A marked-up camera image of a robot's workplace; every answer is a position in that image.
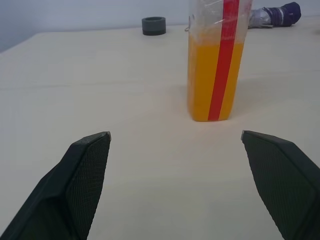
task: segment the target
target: white table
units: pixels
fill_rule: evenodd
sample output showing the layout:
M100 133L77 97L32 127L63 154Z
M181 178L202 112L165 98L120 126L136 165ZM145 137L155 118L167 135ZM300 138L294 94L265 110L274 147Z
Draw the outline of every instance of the white table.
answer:
M90 240L281 240L243 129L320 165L320 18L247 35L230 120L186 108L184 26L41 33L0 54L0 233L76 140L111 131Z

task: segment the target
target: plastic bottle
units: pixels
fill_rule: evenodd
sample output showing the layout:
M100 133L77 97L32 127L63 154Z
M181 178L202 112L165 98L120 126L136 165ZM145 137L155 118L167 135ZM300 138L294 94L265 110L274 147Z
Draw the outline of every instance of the plastic bottle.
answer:
M191 0L188 109L195 121L228 119L252 0Z

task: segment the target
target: blue cloth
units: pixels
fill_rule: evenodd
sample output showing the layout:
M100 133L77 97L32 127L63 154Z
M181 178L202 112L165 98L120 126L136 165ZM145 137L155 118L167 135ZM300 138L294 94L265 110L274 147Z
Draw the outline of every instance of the blue cloth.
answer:
M264 7L271 18L274 27L290 27L301 18L300 6L296 2L285 4L281 7Z

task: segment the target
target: tape roll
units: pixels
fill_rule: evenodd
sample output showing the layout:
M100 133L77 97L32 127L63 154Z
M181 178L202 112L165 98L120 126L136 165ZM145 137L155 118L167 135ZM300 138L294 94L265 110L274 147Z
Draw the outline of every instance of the tape roll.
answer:
M152 16L142 19L142 33L146 36L158 36L166 33L166 18Z

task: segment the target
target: red stripe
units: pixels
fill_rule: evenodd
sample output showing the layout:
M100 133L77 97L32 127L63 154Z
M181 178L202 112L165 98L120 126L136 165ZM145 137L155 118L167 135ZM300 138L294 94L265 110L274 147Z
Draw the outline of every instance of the red stripe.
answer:
M239 0L223 0L223 22L220 49L211 97L209 121L219 120L228 81L237 30Z

